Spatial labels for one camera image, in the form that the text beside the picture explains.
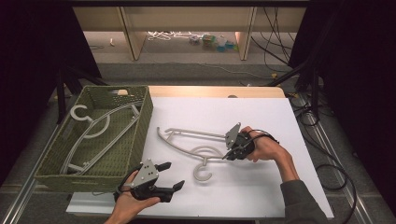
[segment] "wicker basket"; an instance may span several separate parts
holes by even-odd
[[[128,95],[114,93],[118,90],[127,90]],[[141,162],[153,109],[149,87],[86,86],[75,103],[88,107],[76,110],[80,118],[89,116],[98,119],[112,109],[136,102],[143,102],[137,108],[140,112],[138,121],[84,175],[60,175],[70,149],[90,125],[88,121],[74,120],[68,114],[35,172],[35,179],[54,191],[104,192],[115,189],[129,169]],[[71,163],[83,166],[83,162],[90,161],[131,122],[132,117],[131,109],[113,113],[104,133],[82,140]],[[98,133],[105,127],[105,123],[106,119],[99,121],[89,134]]]

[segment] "wire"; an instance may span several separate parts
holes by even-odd
[[[285,58],[286,58],[286,59],[289,59],[290,56],[289,56],[289,54],[286,52],[286,50],[285,50],[285,48],[284,48],[284,46],[283,46],[283,44],[282,44],[282,39],[280,38],[279,26],[278,26],[278,23],[277,23],[277,11],[278,11],[278,7],[275,7],[275,20],[274,20],[274,24],[272,24],[271,19],[270,19],[270,17],[268,16],[268,13],[267,13],[265,7],[264,7],[263,9],[264,9],[264,13],[265,13],[266,18],[267,18],[268,22],[269,22],[270,25],[271,25],[271,29],[272,29],[272,33],[271,33],[271,34],[275,34],[277,40],[279,41],[279,44],[280,44],[281,47],[282,47],[282,51],[283,51],[283,53],[284,53],[284,55],[285,55]]]
[[[294,40],[294,38],[291,36],[291,34],[290,33],[288,33],[289,34],[289,36],[290,36],[290,39],[293,41],[293,43],[295,42],[295,40]]]
[[[323,164],[321,164],[321,165],[318,165],[318,166],[315,168],[315,170],[318,171],[319,169],[324,168],[324,167],[331,167],[331,168],[333,168],[333,169],[338,170],[338,171],[339,171],[341,174],[343,174],[343,176],[344,176],[344,183],[343,183],[340,187],[331,188],[331,187],[325,186],[325,185],[323,185],[323,184],[321,184],[321,186],[322,186],[324,189],[327,189],[327,190],[340,190],[340,189],[343,189],[344,187],[346,187],[346,186],[347,186],[347,183],[349,182],[350,185],[351,185],[351,187],[352,187],[353,204],[352,204],[352,206],[351,206],[351,209],[350,209],[350,211],[349,211],[349,214],[348,214],[347,217],[346,217],[346,220],[343,222],[343,223],[348,223],[348,221],[352,218],[353,213],[355,212],[356,204],[357,204],[357,201],[358,201],[358,194],[357,194],[357,191],[356,191],[356,186],[355,186],[355,184],[354,184],[352,178],[350,177],[350,175],[346,172],[346,170],[344,169],[344,167],[341,165],[341,162],[340,162],[339,160],[337,160],[332,154],[330,154],[326,149],[324,149],[323,147],[321,147],[320,144],[314,139],[314,137],[313,137],[313,136],[309,133],[309,131],[306,129],[306,126],[314,126],[314,125],[305,125],[303,122],[301,122],[301,123],[302,123],[303,126],[304,126],[305,132],[307,133],[307,135],[308,135],[309,138],[311,139],[311,140],[309,140],[304,134],[302,134],[304,140],[305,140],[308,144],[310,144],[311,146],[313,146],[313,147],[315,147],[316,149],[318,149],[318,150],[319,150],[321,153],[323,153],[325,156],[329,157],[329,158],[330,158],[332,161],[334,161],[335,164],[336,164],[336,165],[332,165],[332,164],[329,164],[329,163],[323,163]]]
[[[277,43],[274,43],[274,42],[270,41],[269,39],[265,38],[265,36],[262,34],[262,32],[260,32],[260,35],[262,36],[262,38],[263,38],[264,40],[268,41],[270,44],[273,44],[273,45],[282,47],[282,45],[277,44]],[[287,47],[287,46],[283,46],[283,48],[285,48],[285,49],[291,49],[291,47]]]
[[[288,64],[288,62],[284,61],[283,59],[277,57],[273,52],[269,51],[267,48],[264,48],[263,46],[261,46],[259,43],[257,43],[257,41],[253,38],[253,36],[251,37],[251,40],[253,40],[253,42],[259,46],[260,49],[264,50],[266,53],[271,54],[271,56],[273,56],[274,58],[277,58],[278,60],[280,60],[283,64]]]

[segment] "sleeve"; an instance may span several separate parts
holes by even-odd
[[[303,181],[291,180],[280,188],[285,201],[285,223],[329,223]]]

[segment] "person's left hand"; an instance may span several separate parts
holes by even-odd
[[[137,175],[137,171],[133,172],[125,183],[131,183]],[[128,223],[134,217],[147,207],[159,203],[161,200],[158,197],[149,198],[143,201],[138,201],[134,196],[132,196],[129,191],[129,187],[122,187],[124,191],[120,197],[117,199],[116,205],[114,206],[113,212],[110,218],[107,220],[106,224],[114,223]]]

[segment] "white board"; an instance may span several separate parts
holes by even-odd
[[[154,163],[172,162],[160,172],[156,186],[171,188],[185,180],[170,203],[159,203],[140,213],[141,217],[261,219],[283,217],[284,203],[281,178],[273,161],[253,163],[209,160],[201,175],[211,173],[205,182],[193,177],[193,169],[202,159],[181,152],[165,143],[157,134],[168,128],[204,133],[226,134],[236,123],[270,133],[294,159],[299,177],[327,217],[333,217],[318,175],[308,154],[288,99],[273,98],[176,98],[153,97],[154,110],[148,128],[143,160]],[[207,138],[174,136],[172,142],[185,149],[210,145],[223,154],[225,143]],[[114,206],[111,194],[92,196],[75,193],[67,212],[110,214]]]

